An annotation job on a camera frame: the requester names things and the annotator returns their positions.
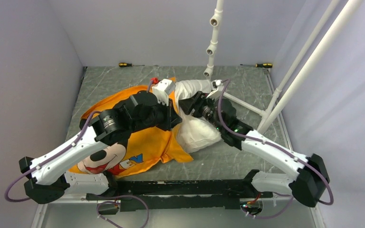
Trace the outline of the white pillow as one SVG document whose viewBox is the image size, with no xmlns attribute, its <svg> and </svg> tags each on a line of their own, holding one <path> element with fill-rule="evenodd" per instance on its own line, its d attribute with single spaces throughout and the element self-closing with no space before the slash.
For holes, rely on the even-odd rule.
<svg viewBox="0 0 365 228">
<path fill-rule="evenodd" d="M 183 112 L 179 101 L 191 98 L 196 92 L 210 93 L 209 80 L 183 80 L 176 82 L 174 91 L 175 104 L 182 118 L 180 129 L 176 135 L 177 142 L 187 153 L 197 152 L 221 140 L 221 134 L 209 122 L 195 118 Z"/>
</svg>

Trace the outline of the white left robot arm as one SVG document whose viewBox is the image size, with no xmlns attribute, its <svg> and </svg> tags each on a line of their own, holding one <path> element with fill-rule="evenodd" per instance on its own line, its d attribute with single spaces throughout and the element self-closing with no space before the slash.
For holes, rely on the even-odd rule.
<svg viewBox="0 0 365 228">
<path fill-rule="evenodd" d="M 110 200 L 118 191 L 113 176 L 70 173 L 69 169 L 95 152 L 127 141 L 135 132 L 151 127 L 170 131 L 181 121 L 171 99 L 161 103 L 148 91 L 139 91 L 111 109 L 94 111 L 73 138 L 39 158 L 19 161 L 20 170 L 27 177 L 25 193 L 38 204 L 83 193 Z"/>
</svg>

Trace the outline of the yellow pillowcase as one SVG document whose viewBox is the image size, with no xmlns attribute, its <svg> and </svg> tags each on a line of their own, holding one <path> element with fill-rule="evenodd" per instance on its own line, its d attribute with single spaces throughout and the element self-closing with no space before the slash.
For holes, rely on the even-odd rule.
<svg viewBox="0 0 365 228">
<path fill-rule="evenodd" d="M 121 178 L 149 170 L 158 162 L 192 162 L 178 143 L 179 126 L 172 131 L 157 127 L 131 134 L 126 142 L 119 142 L 88 156 L 69 169 L 72 173 L 99 174 L 105 171 Z"/>
</svg>

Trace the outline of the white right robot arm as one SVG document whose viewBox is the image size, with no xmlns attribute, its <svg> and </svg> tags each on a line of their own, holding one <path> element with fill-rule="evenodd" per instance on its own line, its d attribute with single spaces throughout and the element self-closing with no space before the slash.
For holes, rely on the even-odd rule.
<svg viewBox="0 0 365 228">
<path fill-rule="evenodd" d="M 260 192 L 290 195 L 307 207 L 322 203 L 324 191 L 329 188 L 329 175 L 322 157 L 306 156 L 284 148 L 264 137 L 254 128 L 239 120 L 236 109 L 227 99 L 207 98 L 203 92 L 179 101 L 186 115 L 202 118 L 221 133 L 223 141 L 231 147 L 250 152 L 275 167 L 282 173 L 265 173 L 252 170 L 243 183 L 243 192 L 255 197 Z"/>
</svg>

